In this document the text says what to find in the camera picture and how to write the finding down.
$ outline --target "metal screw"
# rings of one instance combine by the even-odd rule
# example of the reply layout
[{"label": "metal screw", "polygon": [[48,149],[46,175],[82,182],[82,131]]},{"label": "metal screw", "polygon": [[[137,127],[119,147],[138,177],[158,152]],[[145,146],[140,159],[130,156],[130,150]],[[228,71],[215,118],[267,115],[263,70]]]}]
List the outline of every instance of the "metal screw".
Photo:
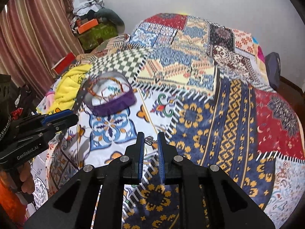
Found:
[{"label": "metal screw", "polygon": [[85,165],[83,168],[83,171],[90,172],[90,171],[92,171],[92,169],[93,169],[92,165]]},{"label": "metal screw", "polygon": [[210,166],[210,169],[211,169],[211,171],[219,171],[219,166],[218,165],[215,165],[215,164],[212,164],[211,166]]},{"label": "metal screw", "polygon": [[127,162],[129,160],[129,156],[121,156],[120,160],[121,162]]},{"label": "metal screw", "polygon": [[177,155],[177,156],[174,156],[173,159],[174,159],[176,162],[181,162],[181,161],[183,160],[183,156]]}]

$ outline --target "pink curtain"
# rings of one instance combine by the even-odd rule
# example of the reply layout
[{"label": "pink curtain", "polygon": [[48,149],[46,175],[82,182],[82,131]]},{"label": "pink curtain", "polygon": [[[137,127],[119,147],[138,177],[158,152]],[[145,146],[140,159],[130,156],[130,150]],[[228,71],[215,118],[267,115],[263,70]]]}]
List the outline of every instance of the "pink curtain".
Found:
[{"label": "pink curtain", "polygon": [[54,82],[51,68],[82,47],[73,36],[73,0],[10,0],[0,14],[0,73],[17,86],[29,83],[43,96]]}]

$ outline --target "wall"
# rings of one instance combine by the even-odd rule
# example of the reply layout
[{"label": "wall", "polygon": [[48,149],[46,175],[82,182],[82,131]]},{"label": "wall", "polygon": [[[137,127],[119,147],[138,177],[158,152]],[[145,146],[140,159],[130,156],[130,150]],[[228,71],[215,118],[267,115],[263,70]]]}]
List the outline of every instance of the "wall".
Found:
[{"label": "wall", "polygon": [[127,33],[141,20],[161,12],[187,13],[252,33],[265,55],[280,54],[281,75],[305,90],[305,25],[289,0],[104,1],[123,19]]}]

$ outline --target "bed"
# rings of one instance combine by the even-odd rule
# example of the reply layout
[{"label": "bed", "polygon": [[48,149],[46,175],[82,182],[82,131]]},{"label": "bed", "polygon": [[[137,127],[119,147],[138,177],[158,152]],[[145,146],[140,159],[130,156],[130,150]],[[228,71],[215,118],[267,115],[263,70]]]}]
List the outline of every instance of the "bed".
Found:
[{"label": "bed", "polygon": [[109,71],[128,79],[136,103],[99,117],[80,88],[72,108],[78,124],[33,162],[37,207],[84,165],[122,156],[143,131],[143,178],[125,186],[122,228],[179,228],[179,190],[162,185],[158,175],[162,131],[180,155],[219,165],[276,229],[283,225],[305,190],[303,129],[269,86],[262,49],[251,34],[198,17],[158,14],[142,21],[119,51],[94,59],[83,84]]}]

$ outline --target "yellow cloth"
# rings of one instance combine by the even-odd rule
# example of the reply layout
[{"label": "yellow cloth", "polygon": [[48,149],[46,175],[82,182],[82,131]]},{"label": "yellow cloth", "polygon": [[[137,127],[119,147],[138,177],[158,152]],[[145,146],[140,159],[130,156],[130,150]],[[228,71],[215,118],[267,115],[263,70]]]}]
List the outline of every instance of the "yellow cloth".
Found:
[{"label": "yellow cloth", "polygon": [[62,76],[55,91],[54,103],[50,106],[47,114],[72,109],[80,84],[90,68],[91,65],[88,64],[79,65]]}]

